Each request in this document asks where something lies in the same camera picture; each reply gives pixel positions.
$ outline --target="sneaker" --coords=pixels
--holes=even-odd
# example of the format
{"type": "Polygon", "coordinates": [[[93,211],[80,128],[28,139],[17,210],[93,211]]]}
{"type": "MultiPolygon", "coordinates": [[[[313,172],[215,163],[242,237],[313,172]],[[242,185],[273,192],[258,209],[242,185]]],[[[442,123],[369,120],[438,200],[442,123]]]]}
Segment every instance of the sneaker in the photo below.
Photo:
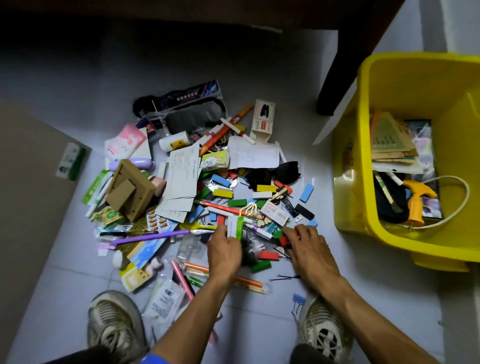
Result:
{"type": "Polygon", "coordinates": [[[322,297],[309,295],[294,318],[297,344],[309,344],[335,363],[348,363],[353,336],[322,297]]]}
{"type": "Polygon", "coordinates": [[[89,348],[107,347],[112,363],[129,363],[148,352],[140,311],[119,291],[105,291],[90,303],[87,340],[89,348]]]}

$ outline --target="yellow plastic bin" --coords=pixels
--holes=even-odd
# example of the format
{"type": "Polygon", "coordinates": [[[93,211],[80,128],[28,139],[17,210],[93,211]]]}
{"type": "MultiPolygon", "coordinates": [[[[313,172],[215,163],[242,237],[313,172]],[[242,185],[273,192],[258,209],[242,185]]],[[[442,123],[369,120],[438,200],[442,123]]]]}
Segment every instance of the yellow plastic bin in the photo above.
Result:
{"type": "MultiPolygon", "coordinates": [[[[357,92],[334,130],[335,225],[411,251],[415,264],[468,271],[480,262],[480,58],[442,53],[384,53],[359,69],[357,92]],[[369,113],[389,111],[400,119],[431,119],[439,176],[470,185],[470,198],[451,221],[408,231],[379,221],[373,189],[369,113]]],[[[440,179],[445,216],[465,197],[464,185],[440,179]]]]}

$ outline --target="person's hand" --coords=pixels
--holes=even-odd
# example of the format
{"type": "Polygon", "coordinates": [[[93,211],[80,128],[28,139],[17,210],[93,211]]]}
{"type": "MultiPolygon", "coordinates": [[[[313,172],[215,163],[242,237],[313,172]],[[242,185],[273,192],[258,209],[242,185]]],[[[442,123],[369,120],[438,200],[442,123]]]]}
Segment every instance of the person's hand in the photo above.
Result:
{"type": "Polygon", "coordinates": [[[227,238],[227,226],[220,225],[208,242],[209,279],[233,285],[240,268],[242,249],[240,240],[227,238]]]}
{"type": "Polygon", "coordinates": [[[284,228],[283,232],[292,244],[287,253],[297,274],[319,293],[341,277],[338,266],[322,235],[313,226],[297,225],[295,230],[284,228]]]}

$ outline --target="wooden table leg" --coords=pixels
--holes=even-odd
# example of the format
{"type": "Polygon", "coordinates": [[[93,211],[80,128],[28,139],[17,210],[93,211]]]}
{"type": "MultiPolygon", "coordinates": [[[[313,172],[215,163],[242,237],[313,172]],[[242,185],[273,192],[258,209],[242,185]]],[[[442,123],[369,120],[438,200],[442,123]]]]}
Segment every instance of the wooden table leg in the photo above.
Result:
{"type": "Polygon", "coordinates": [[[370,1],[339,28],[338,50],[317,100],[320,115],[333,115],[361,63],[372,54],[404,1],[370,1]]]}

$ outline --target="yellow bin rim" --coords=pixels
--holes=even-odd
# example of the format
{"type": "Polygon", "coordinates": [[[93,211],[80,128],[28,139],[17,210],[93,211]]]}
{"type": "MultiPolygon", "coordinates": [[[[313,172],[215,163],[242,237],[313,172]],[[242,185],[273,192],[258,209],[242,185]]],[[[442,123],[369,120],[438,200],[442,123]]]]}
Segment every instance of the yellow bin rim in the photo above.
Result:
{"type": "MultiPolygon", "coordinates": [[[[370,67],[373,63],[379,60],[386,59],[423,59],[423,60],[447,60],[480,63],[480,57],[477,56],[459,56],[450,53],[428,53],[428,52],[412,52],[412,53],[379,53],[369,56],[361,64],[358,72],[358,116],[357,116],[357,130],[360,135],[368,135],[370,140],[370,125],[365,120],[370,119],[370,101],[369,101],[369,78],[370,67]]],[[[360,167],[363,176],[363,194],[365,197],[366,207],[366,221],[364,222],[367,229],[377,239],[385,242],[388,245],[399,249],[409,250],[411,252],[422,253],[426,255],[433,255],[448,259],[462,260],[466,262],[480,262],[480,250],[470,250],[465,248],[456,248],[451,246],[435,245],[430,243],[423,243],[418,240],[402,238],[389,233],[380,224],[377,215],[377,206],[375,202],[375,192],[373,188],[373,169],[372,169],[372,155],[370,150],[370,143],[360,143],[360,167]]]]}

